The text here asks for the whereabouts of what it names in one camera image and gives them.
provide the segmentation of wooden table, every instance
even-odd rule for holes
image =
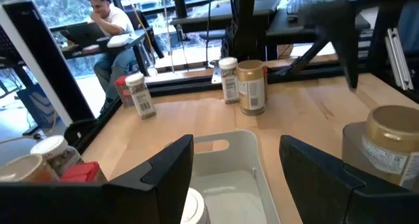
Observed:
[[[341,157],[342,128],[364,121],[379,105],[419,106],[371,74],[360,75],[355,94],[344,77],[268,86],[266,111],[250,117],[239,104],[226,105],[221,91],[154,98],[157,116],[142,121],[135,108],[121,107],[83,157],[100,163],[108,179],[119,176],[184,134],[202,136],[237,129],[255,133],[261,162],[283,224],[301,223],[285,181],[280,136],[292,135]],[[216,148],[208,145],[206,149]]]

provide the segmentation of black desk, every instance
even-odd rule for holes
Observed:
[[[355,27],[359,30],[369,29],[370,23],[362,15],[355,18]],[[288,22],[287,11],[278,9],[273,21],[266,31],[266,60],[277,60],[276,46],[291,43],[312,43],[318,39],[314,29],[303,28],[298,22]]]
[[[72,58],[80,58],[86,56],[93,56],[96,54],[103,54],[103,53],[119,53],[123,50],[128,50],[129,48],[133,48],[134,54],[136,56],[137,64],[139,70],[144,74],[144,76],[148,76],[149,72],[147,71],[147,67],[144,64],[143,57],[141,56],[141,50],[139,49],[139,44],[145,38],[145,31],[143,29],[139,29],[135,31],[137,38],[132,39],[128,44],[124,45],[123,47],[115,47],[115,48],[100,48],[96,52],[87,52],[83,53],[80,49],[74,48],[71,50],[62,51],[64,58],[66,60],[70,60]]]
[[[281,0],[255,0],[253,16],[255,22],[262,25],[271,14],[276,12]],[[225,29],[231,22],[230,0],[218,0],[211,2],[211,23],[210,30]],[[186,18],[176,18],[170,22],[171,25],[181,25],[185,33],[195,31],[206,31],[208,22],[208,5],[201,6],[188,13]]]

